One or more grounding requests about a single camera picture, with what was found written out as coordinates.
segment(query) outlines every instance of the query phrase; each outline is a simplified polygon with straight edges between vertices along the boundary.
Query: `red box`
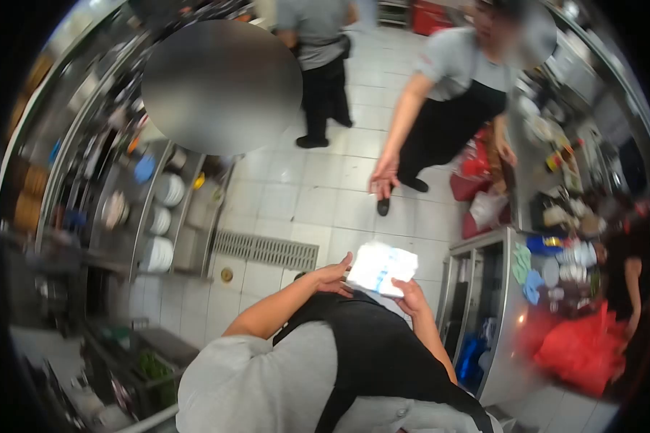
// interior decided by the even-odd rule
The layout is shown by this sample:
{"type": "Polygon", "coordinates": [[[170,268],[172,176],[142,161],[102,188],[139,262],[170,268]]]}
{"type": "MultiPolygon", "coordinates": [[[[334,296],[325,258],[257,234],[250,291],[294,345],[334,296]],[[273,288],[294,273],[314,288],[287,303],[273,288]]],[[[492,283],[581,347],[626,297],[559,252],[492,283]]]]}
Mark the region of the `red box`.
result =
{"type": "Polygon", "coordinates": [[[415,33],[429,36],[437,30],[453,27],[443,6],[429,1],[417,1],[413,7],[412,30],[415,33]]]}

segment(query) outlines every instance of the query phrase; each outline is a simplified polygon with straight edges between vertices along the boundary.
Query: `gray t-shirt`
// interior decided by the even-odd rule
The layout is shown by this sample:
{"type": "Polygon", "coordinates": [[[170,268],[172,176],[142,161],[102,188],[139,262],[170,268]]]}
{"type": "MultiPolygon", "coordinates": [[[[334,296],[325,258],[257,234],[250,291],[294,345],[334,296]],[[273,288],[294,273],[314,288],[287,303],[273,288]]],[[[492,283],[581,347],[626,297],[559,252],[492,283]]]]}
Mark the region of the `gray t-shirt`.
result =
{"type": "MultiPolygon", "coordinates": [[[[275,347],[250,335],[210,342],[178,388],[179,433],[313,432],[337,377],[329,325],[303,324],[275,347]]],[[[489,414],[494,432],[501,425],[489,414]]],[[[472,418],[447,404],[359,397],[335,433],[478,433],[472,418]]]]}
{"type": "Polygon", "coordinates": [[[516,69],[492,63],[484,56],[477,46],[476,31],[470,27],[443,30],[430,36],[416,62],[416,70],[436,83],[428,94],[434,100],[463,94],[472,80],[508,92],[518,77],[516,69]]]}
{"type": "Polygon", "coordinates": [[[348,7],[349,0],[277,0],[277,29],[297,33],[304,71],[327,65],[344,52],[344,42],[336,40],[346,24],[348,7]]]}

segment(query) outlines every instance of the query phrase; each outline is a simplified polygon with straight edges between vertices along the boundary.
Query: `hand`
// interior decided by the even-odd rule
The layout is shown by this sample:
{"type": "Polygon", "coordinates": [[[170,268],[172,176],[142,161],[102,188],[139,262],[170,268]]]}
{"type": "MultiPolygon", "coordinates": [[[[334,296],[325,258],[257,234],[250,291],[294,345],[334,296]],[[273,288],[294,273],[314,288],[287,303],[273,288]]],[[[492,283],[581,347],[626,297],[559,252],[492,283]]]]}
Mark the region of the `hand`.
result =
{"type": "Polygon", "coordinates": [[[409,280],[409,282],[405,282],[392,279],[392,285],[401,289],[405,295],[403,299],[395,299],[395,303],[406,314],[414,317],[420,313],[431,311],[424,297],[424,292],[419,287],[419,284],[416,284],[416,281],[409,280]]]}
{"type": "Polygon", "coordinates": [[[378,158],[378,163],[373,170],[373,174],[371,174],[369,193],[373,194],[373,186],[375,185],[378,200],[390,198],[390,185],[400,186],[400,181],[397,180],[397,168],[399,165],[399,153],[383,152],[381,157],[378,158]]]}
{"type": "Polygon", "coordinates": [[[352,258],[351,252],[347,252],[347,256],[341,262],[328,264],[325,267],[313,271],[313,274],[318,280],[315,290],[319,292],[338,293],[343,297],[351,298],[352,289],[344,283],[344,275],[346,271],[351,269],[352,258]]]}
{"type": "Polygon", "coordinates": [[[631,319],[629,320],[628,325],[626,326],[626,329],[624,330],[624,337],[626,337],[627,341],[630,341],[633,338],[633,334],[636,333],[636,329],[638,329],[638,323],[641,320],[641,312],[633,312],[633,315],[631,316],[631,319]]]}
{"type": "Polygon", "coordinates": [[[513,150],[510,148],[510,144],[505,139],[500,139],[496,136],[496,150],[498,150],[498,154],[503,158],[503,161],[508,162],[513,167],[518,165],[518,157],[515,156],[513,150]]]}

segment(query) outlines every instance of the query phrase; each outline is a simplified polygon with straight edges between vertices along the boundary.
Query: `black apron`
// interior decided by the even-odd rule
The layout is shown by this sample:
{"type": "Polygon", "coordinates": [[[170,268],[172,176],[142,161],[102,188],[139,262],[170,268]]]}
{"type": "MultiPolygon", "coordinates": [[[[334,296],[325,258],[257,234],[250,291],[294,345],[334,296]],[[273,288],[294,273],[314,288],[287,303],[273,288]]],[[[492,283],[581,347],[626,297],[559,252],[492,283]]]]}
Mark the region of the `black apron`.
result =
{"type": "Polygon", "coordinates": [[[446,403],[472,417],[477,429],[493,432],[478,401],[453,385],[448,372],[402,317],[356,290],[348,299],[318,292],[274,336],[277,345],[297,326],[324,321],[337,346],[335,386],[315,431],[334,431],[358,396],[400,397],[446,403]]]}
{"type": "MultiPolygon", "coordinates": [[[[416,178],[426,167],[447,164],[485,122],[503,113],[507,94],[492,89],[474,79],[477,49],[470,67],[471,83],[467,91],[453,99],[438,101],[426,99],[419,110],[412,129],[400,149],[399,177],[416,178]]],[[[510,73],[503,67],[510,88],[510,73]]]]}

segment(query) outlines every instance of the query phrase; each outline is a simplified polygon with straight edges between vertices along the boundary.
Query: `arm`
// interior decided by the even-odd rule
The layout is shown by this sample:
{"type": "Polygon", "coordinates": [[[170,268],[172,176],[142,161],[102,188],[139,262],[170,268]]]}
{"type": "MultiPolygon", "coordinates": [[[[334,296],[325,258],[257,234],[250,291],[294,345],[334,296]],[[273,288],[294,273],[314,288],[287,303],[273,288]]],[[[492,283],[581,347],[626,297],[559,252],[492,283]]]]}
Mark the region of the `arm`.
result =
{"type": "Polygon", "coordinates": [[[412,75],[395,105],[390,132],[385,141],[383,154],[398,154],[404,144],[412,124],[419,114],[419,109],[426,100],[426,95],[433,88],[434,82],[424,74],[412,75]]]}
{"type": "Polygon", "coordinates": [[[267,340],[284,326],[317,290],[351,296],[341,282],[342,275],[349,269],[351,258],[351,253],[348,253],[339,264],[330,264],[309,272],[284,289],[255,303],[234,319],[222,337],[248,334],[267,340]]]}
{"type": "Polygon", "coordinates": [[[626,329],[628,338],[636,332],[638,322],[641,320],[641,288],[638,286],[638,279],[641,276],[642,262],[639,257],[629,257],[624,262],[624,275],[626,278],[626,289],[631,298],[633,314],[626,329]]]}
{"type": "Polygon", "coordinates": [[[347,10],[347,21],[344,23],[346,26],[354,24],[359,20],[359,10],[354,3],[350,3],[347,10]]]}
{"type": "Polygon", "coordinates": [[[295,5],[290,1],[277,0],[277,31],[275,34],[287,48],[296,46],[299,33],[296,31],[299,19],[295,5]]]}
{"type": "Polygon", "coordinates": [[[448,377],[455,385],[458,384],[458,377],[455,375],[455,369],[452,368],[452,361],[443,347],[441,337],[436,328],[436,322],[433,317],[433,311],[428,306],[424,292],[416,284],[416,281],[409,282],[392,280],[392,284],[400,288],[404,293],[403,299],[395,299],[399,307],[412,316],[412,329],[416,337],[424,344],[425,348],[438,359],[448,372],[448,377]]]}
{"type": "Polygon", "coordinates": [[[451,378],[451,382],[458,384],[458,377],[455,375],[455,369],[452,368],[452,361],[446,352],[446,348],[443,347],[441,342],[441,337],[438,334],[438,328],[436,328],[436,322],[433,319],[433,312],[431,308],[427,306],[423,311],[420,311],[412,316],[412,329],[416,337],[424,343],[426,349],[433,354],[433,356],[441,361],[443,366],[448,371],[448,377],[451,378]]]}
{"type": "Polygon", "coordinates": [[[505,140],[505,113],[494,117],[494,137],[498,154],[504,161],[514,167],[518,163],[518,158],[510,148],[510,144],[505,140]]]}

